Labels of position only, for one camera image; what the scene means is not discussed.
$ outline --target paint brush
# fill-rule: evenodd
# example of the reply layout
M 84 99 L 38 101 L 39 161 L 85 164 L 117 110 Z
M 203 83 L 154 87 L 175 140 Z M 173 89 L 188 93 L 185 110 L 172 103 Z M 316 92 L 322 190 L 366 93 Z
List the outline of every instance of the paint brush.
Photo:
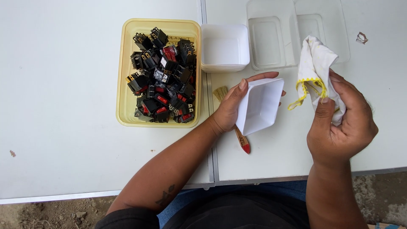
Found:
M 228 93 L 228 87 L 222 86 L 216 90 L 213 91 L 213 94 L 215 97 L 219 100 L 219 102 L 222 102 L 223 98 L 225 98 L 226 94 Z M 250 145 L 249 142 L 247 141 L 247 138 L 242 135 L 240 130 L 236 127 L 234 129 L 237 135 L 237 139 L 239 140 L 239 144 L 242 147 L 242 149 L 247 153 L 250 154 Z

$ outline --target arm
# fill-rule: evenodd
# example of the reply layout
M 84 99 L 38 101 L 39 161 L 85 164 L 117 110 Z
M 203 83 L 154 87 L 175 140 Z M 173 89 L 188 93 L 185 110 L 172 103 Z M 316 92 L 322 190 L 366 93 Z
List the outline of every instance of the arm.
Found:
M 378 133 L 372 110 L 351 83 L 330 72 L 332 85 L 345 103 L 342 124 L 331 124 L 335 102 L 320 100 L 307 136 L 312 166 L 306 205 L 312 229 L 368 228 L 353 195 L 350 158 L 363 150 Z
M 147 162 L 127 183 L 106 214 L 130 207 L 161 212 L 184 187 L 216 139 L 234 129 L 237 108 L 249 88 L 247 82 L 277 75 L 263 73 L 242 79 L 229 90 L 213 115 Z

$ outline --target dirt ground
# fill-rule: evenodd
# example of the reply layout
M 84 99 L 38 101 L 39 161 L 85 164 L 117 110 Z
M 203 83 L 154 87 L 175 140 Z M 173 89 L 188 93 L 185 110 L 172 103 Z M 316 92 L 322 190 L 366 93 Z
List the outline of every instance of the dirt ground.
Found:
M 353 178 L 367 223 L 407 225 L 407 172 Z M 0 229 L 93 229 L 115 196 L 0 205 Z

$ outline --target blue jeans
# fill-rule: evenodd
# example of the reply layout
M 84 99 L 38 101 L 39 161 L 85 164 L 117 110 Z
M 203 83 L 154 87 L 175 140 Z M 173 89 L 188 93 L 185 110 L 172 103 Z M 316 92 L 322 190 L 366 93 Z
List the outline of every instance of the blue jeans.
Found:
M 306 181 L 286 181 L 286 182 L 273 182 L 261 183 L 259 185 L 226 185 L 211 187 L 209 190 L 187 189 L 181 190 L 174 200 L 157 215 L 160 220 L 160 228 L 167 223 L 167 221 L 177 213 L 181 208 L 185 207 L 190 202 L 209 197 L 215 194 L 222 194 L 234 191 L 255 191 L 268 194 L 279 194 L 282 196 L 290 196 L 298 200 L 305 201 Z

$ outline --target person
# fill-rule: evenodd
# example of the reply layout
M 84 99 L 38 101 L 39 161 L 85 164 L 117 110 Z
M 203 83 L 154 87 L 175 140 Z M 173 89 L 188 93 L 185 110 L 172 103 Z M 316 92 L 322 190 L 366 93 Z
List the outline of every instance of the person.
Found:
M 367 147 L 379 130 L 362 93 L 333 71 L 332 85 L 347 111 L 342 124 L 334 126 L 335 102 L 319 101 L 307 135 L 313 165 L 306 183 L 181 191 L 213 143 L 234 129 L 248 82 L 277 76 L 277 72 L 261 73 L 231 88 L 213 115 L 131 178 L 95 229 L 367 229 L 352 191 L 350 158 Z

